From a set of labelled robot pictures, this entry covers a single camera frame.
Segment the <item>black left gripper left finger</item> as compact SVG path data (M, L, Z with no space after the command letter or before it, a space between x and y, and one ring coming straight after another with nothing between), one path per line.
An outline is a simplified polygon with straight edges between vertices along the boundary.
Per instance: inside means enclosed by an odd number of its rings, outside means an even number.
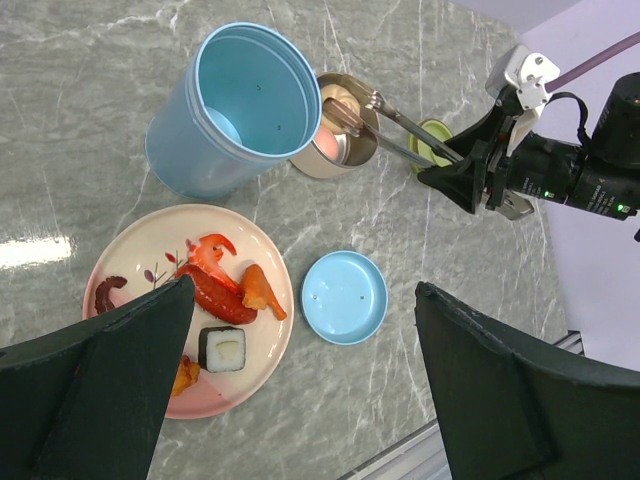
M2 478L146 478L194 305L181 278L3 348Z

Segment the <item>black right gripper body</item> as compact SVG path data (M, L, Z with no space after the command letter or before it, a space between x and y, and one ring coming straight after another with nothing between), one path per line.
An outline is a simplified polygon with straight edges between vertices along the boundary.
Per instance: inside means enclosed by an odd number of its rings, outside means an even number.
M485 207L510 220L523 218L534 211L529 199L555 198L554 141L529 132L512 153L507 152L516 120L524 112L516 89L502 88L490 112L482 119L479 138L484 149Z

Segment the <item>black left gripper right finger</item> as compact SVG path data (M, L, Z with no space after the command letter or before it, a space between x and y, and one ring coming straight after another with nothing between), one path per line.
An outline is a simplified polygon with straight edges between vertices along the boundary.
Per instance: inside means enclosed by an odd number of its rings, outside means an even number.
M638 372L539 340L431 283L415 295L453 478L638 478Z

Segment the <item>orange toy chicken wing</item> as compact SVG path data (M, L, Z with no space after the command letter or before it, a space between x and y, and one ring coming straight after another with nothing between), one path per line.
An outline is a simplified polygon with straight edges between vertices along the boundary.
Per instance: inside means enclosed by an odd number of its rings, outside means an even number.
M193 362L188 355L182 355L171 396L180 396L186 389L195 385L199 379L200 369L201 367L197 362Z

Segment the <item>pink toy egg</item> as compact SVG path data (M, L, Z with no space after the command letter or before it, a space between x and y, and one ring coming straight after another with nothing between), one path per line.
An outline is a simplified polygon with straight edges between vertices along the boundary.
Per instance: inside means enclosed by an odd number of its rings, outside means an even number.
M324 126L320 126L313 140L317 150L328 160L343 164L348 155L348 144L345 134L334 134Z

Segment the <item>toy sushi roll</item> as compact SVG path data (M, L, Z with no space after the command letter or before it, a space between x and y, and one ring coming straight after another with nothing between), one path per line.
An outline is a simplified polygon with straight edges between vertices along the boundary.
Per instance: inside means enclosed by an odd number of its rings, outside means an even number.
M240 371L246 364L246 335L240 328L203 328L198 337L198 364L210 373Z

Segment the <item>steel food tongs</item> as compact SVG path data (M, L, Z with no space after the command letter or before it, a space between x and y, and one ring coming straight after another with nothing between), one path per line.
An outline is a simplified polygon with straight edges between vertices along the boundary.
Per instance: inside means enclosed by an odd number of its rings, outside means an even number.
M353 137L371 137L383 150L408 160L421 169L441 167L437 158L447 160L450 165L460 164L463 156L448 146L444 140L427 132L410 120L376 89L353 84L352 95L360 100L365 110L373 112L380 120L394 124L393 134L375 127L362 114L356 114L334 97L323 101L324 116Z

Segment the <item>cream toy steamed bun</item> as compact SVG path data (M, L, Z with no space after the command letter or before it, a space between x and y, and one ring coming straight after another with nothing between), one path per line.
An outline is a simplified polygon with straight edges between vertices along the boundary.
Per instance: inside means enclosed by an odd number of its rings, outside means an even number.
M360 114L360 103L346 88L338 84L327 84L321 88L321 97L325 101L329 98L344 104L351 112Z

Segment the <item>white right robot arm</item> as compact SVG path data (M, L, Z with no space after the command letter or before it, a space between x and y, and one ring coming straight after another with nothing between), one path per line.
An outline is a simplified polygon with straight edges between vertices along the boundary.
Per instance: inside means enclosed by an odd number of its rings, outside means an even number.
M462 160L424 169L418 180L474 214L481 207L515 221L540 198L624 221L639 211L639 75L614 84L598 123L586 131L588 108L577 102L576 143L529 132L513 152L510 134L523 109L512 86L502 88L480 121L446 144Z

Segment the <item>tall blue lunch container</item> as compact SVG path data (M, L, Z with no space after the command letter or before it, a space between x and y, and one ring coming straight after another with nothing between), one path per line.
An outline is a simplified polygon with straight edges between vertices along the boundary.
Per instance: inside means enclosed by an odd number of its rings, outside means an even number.
M151 120L145 153L169 190L212 200L303 151L321 115L304 55L268 27L231 23L198 48Z

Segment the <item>green round lid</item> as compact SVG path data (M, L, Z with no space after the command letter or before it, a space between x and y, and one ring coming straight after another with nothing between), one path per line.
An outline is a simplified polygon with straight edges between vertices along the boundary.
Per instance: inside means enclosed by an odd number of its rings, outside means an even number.
M420 126L427 133L442 142L445 142L453 137L453 132L449 129L449 127L439 120L425 119L420 123ZM432 161L438 167L446 167L451 164L450 160L437 156L429 145L425 144L421 140L418 140L413 134L409 135L408 145L411 151L418 154L424 159Z

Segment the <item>beige steel inner bowl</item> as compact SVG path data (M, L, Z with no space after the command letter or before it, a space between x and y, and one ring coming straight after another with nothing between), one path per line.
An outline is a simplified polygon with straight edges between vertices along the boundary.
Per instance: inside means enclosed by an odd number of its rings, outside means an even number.
M333 72L323 73L317 77L317 82L320 89L327 84L338 84L346 88L360 103L361 108L358 116L370 126L376 129L379 128L376 113L373 110L365 108L364 102L359 100L356 94L352 92L352 89L345 85L344 74ZM344 130L340 130L338 125L327 119L325 115L322 115L320 126L328 128L334 134L346 135L348 155L343 164L336 164L328 160L317 150L314 146L313 139L304 150L290 160L293 166L309 177L315 179L330 179L343 175L364 165L373 157L377 150L378 142L374 136L369 134L362 134L360 136L348 134Z

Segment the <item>pink and cream plate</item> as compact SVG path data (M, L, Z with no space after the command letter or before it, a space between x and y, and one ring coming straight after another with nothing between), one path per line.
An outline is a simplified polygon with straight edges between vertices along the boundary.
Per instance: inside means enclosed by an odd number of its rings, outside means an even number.
M190 244L207 234L222 234L236 248L226 251L221 267L234 280L259 265L275 297L287 313L277 320L272 309L259 311L244 326L245 366L235 372L202 370L194 385L170 399L169 419L191 420L224 413L251 397L280 363L293 328L295 302L284 260L272 240L257 225L231 210L203 204L165 208L137 220L121 232L98 258L85 289L84 318L95 316L95 291L108 277L127 283L111 290L109 299L121 306L161 286L182 266Z

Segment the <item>red toy sausage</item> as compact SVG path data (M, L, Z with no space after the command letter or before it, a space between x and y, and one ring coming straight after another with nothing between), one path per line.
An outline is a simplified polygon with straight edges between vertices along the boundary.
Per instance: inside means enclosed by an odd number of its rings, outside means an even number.
M176 277L189 276L195 285L195 301L213 317L232 325L246 325L257 318L257 311L242 304L241 298L219 284L195 265L185 264Z

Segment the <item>orange toy drumstick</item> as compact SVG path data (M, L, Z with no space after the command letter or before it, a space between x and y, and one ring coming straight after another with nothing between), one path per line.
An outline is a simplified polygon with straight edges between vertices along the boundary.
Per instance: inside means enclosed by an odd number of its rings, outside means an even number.
M258 264L251 264L241 279L243 291L242 304L253 310L265 310L269 307L279 321L287 318L287 312L275 297L264 271Z

